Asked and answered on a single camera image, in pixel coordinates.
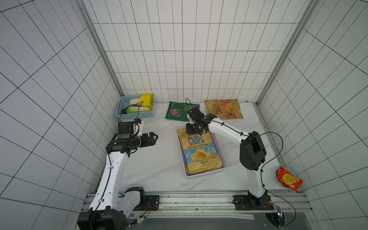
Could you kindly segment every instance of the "yellow chip bag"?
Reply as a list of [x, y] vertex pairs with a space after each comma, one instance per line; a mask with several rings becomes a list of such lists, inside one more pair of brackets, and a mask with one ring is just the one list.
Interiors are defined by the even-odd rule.
[[184, 151], [187, 175], [222, 168], [222, 161], [212, 143], [210, 132], [188, 135], [185, 128], [182, 128], [177, 133]]

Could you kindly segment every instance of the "mounting plate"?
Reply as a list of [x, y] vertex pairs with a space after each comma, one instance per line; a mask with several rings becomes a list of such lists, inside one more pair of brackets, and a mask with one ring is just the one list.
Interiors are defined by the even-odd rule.
[[[269, 195], [264, 196], [264, 202], [270, 202], [271, 198]], [[273, 205], [267, 205], [265, 203], [260, 206], [256, 205], [256, 202], [252, 199], [250, 195], [233, 195], [233, 204], [235, 205], [235, 210], [273, 210]]]
[[[151, 211], [157, 211], [159, 209], [160, 204], [160, 196], [158, 195], [146, 195], [146, 202], [149, 202], [151, 206]], [[133, 211], [146, 211], [148, 208], [148, 204], [145, 204], [142, 208], [135, 208]]]

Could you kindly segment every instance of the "purple plastic basket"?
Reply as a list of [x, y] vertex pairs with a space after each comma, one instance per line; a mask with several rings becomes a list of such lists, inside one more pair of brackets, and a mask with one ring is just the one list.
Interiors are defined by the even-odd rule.
[[205, 175], [212, 174], [212, 173], [221, 172], [221, 171], [224, 171], [227, 168], [229, 168], [229, 166], [227, 165], [227, 161], [225, 159], [225, 156], [224, 156], [224, 154], [222, 152], [222, 148], [221, 148], [219, 142], [217, 141], [217, 138], [216, 138], [216, 136], [215, 136], [214, 133], [211, 133], [211, 138], [212, 138], [212, 143], [215, 146], [215, 149], [218, 152], [218, 154], [220, 156], [220, 159], [222, 161], [222, 168], [216, 169], [216, 170], [212, 170], [212, 171], [208, 171], [208, 172], [204, 172], [204, 173], [197, 173], [197, 174], [194, 174], [194, 175], [187, 175], [187, 171], [185, 170], [186, 164], [185, 164], [184, 150], [183, 150], [183, 148], [181, 146], [181, 142], [180, 142], [180, 139], [179, 139], [179, 136], [178, 136], [178, 142], [179, 142], [179, 147], [180, 147], [180, 151], [181, 151], [181, 160], [183, 161], [184, 174], [185, 174], [185, 176], [186, 176], [187, 179], [194, 178], [194, 177], [205, 176]]

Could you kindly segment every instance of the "chip bag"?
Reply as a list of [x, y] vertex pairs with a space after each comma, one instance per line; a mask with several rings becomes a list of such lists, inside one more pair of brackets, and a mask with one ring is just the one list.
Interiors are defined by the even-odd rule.
[[298, 179], [293, 173], [287, 171], [283, 167], [280, 167], [277, 170], [276, 177], [280, 184], [287, 188], [291, 188], [294, 191], [297, 191], [303, 184], [301, 179]]

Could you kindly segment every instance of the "white robotic arm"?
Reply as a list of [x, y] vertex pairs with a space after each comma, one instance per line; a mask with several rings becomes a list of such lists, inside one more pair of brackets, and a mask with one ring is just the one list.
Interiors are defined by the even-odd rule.
[[188, 112], [190, 124], [187, 124], [188, 134], [200, 134], [205, 131], [216, 133], [232, 142], [240, 149], [239, 160], [247, 169], [249, 193], [255, 198], [261, 198], [265, 190], [262, 187], [261, 170], [259, 166], [265, 162], [266, 150], [257, 132], [248, 133], [226, 124], [213, 114], [206, 116], [193, 107]]

